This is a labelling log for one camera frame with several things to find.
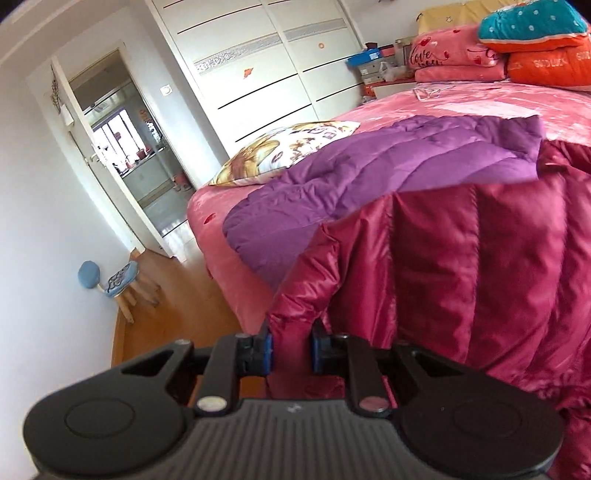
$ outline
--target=blue box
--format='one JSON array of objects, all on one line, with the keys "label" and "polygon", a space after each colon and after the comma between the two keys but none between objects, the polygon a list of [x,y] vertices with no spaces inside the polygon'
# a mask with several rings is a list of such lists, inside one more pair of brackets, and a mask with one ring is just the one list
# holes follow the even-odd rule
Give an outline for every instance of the blue box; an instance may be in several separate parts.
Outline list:
[{"label": "blue box", "polygon": [[347,63],[352,67],[357,67],[359,65],[363,65],[364,63],[369,63],[370,61],[380,59],[382,57],[382,52],[379,48],[372,48],[371,50],[365,50],[357,55],[353,55],[352,57],[347,59]]}]

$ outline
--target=door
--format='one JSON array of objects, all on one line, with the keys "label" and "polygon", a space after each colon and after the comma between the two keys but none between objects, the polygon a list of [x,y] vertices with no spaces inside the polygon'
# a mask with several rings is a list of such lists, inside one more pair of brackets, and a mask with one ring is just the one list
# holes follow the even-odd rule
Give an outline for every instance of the door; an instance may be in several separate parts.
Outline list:
[{"label": "door", "polygon": [[141,209],[115,167],[96,147],[94,132],[86,120],[78,100],[76,100],[57,57],[51,58],[51,66],[59,84],[60,102],[66,106],[74,119],[70,132],[80,153],[84,156],[86,164],[143,246],[161,255],[172,256],[170,248]]}]

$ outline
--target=stool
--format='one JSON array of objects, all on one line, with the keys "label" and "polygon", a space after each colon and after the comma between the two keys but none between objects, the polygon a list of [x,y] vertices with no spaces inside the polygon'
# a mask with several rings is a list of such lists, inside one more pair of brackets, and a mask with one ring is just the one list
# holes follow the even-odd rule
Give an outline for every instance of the stool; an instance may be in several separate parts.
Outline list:
[{"label": "stool", "polygon": [[132,290],[146,299],[152,306],[159,304],[155,296],[160,286],[139,272],[139,265],[136,261],[129,262],[107,282],[106,288],[100,284],[100,268],[92,262],[86,261],[78,270],[78,280],[84,288],[98,288],[102,293],[111,299],[115,299],[117,305],[129,323],[134,322],[134,317],[129,309],[129,304],[134,306],[137,301]]}]

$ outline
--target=polka dot pillow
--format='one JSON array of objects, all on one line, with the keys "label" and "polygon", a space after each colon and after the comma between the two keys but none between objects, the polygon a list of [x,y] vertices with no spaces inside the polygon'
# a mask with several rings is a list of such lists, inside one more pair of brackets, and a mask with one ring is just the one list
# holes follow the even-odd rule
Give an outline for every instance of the polka dot pillow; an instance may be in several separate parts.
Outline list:
[{"label": "polka dot pillow", "polygon": [[587,30],[587,22],[566,0],[530,0],[486,17],[479,38],[499,53],[544,51],[579,46]]}]

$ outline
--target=cabinet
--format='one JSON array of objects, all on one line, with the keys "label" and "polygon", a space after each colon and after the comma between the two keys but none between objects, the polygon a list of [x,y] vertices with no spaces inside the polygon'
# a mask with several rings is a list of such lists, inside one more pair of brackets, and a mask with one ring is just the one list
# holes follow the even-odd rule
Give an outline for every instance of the cabinet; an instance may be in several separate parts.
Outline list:
[{"label": "cabinet", "polygon": [[416,82],[395,83],[390,85],[383,85],[374,87],[374,93],[378,100],[389,97],[395,93],[406,92],[412,90],[417,86]]},{"label": "cabinet", "polygon": [[230,155],[258,135],[361,103],[360,44],[337,0],[152,0]]}]

